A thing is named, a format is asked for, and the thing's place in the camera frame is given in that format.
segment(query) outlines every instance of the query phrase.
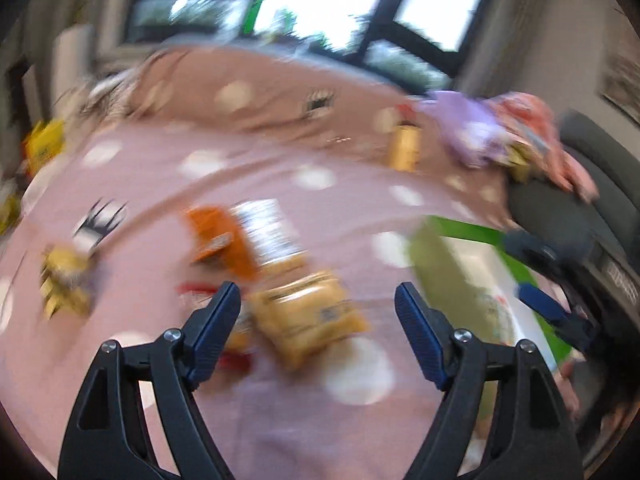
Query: window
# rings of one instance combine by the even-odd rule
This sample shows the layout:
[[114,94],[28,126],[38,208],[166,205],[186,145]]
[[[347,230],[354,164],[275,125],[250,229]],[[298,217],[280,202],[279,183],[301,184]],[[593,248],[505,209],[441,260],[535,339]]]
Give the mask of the window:
[[402,0],[396,22],[442,50],[457,51],[480,0]]
[[386,75],[408,92],[447,88],[489,0],[134,0],[127,41],[197,33],[261,38]]

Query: polka dot tablecloth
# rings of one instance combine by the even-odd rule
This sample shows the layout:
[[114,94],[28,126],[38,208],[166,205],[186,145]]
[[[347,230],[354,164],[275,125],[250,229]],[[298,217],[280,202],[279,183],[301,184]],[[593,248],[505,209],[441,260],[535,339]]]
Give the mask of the polka dot tablecloth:
[[[216,105],[250,97],[238,87]],[[2,403],[34,452],[55,466],[100,343],[142,344],[181,326],[189,313],[177,285],[194,273],[221,279],[190,266],[195,240],[184,210],[276,198],[309,265],[341,277],[372,329],[330,346],[294,375],[257,336],[247,377],[217,370],[196,392],[204,421],[239,480],[402,478],[440,394],[424,380],[396,319],[394,289],[414,279],[406,245],[424,215],[492,222],[463,203],[462,188],[451,175],[428,179],[189,123],[118,126],[52,183],[0,260]],[[42,251],[69,242],[98,199],[126,203],[127,215],[103,242],[94,312],[46,321]],[[142,385],[142,401],[156,455],[175,471],[150,384]]]

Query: picture on wall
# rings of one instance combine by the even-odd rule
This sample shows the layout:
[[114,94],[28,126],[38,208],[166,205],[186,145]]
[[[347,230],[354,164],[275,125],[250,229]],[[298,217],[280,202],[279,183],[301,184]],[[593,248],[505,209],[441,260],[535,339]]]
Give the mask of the picture on wall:
[[621,10],[611,15],[600,93],[640,126],[640,38]]

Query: yellow bag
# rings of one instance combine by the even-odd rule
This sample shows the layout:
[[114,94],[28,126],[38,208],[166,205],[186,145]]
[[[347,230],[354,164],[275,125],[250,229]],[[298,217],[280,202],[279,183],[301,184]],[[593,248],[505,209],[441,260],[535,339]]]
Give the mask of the yellow bag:
[[327,271],[258,292],[250,297],[250,306],[258,328],[290,370],[330,343],[369,329],[338,278]]
[[50,160],[59,155],[65,147],[63,121],[42,121],[24,141],[24,151],[29,165],[29,175],[33,178]]

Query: blue gripper pad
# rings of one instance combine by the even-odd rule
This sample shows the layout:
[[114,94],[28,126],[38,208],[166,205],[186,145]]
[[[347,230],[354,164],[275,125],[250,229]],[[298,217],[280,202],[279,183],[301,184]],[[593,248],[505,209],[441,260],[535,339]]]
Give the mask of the blue gripper pad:
[[185,378],[193,391],[213,374],[238,315],[240,289],[225,282],[205,308],[193,312],[184,324]]
[[568,316],[560,303],[530,283],[521,283],[519,285],[518,299],[531,310],[540,314],[549,323],[558,323]]
[[453,359],[450,341],[453,327],[443,313],[427,306],[413,283],[398,285],[394,302],[396,314],[424,378],[439,390],[447,390],[452,379],[447,367]]

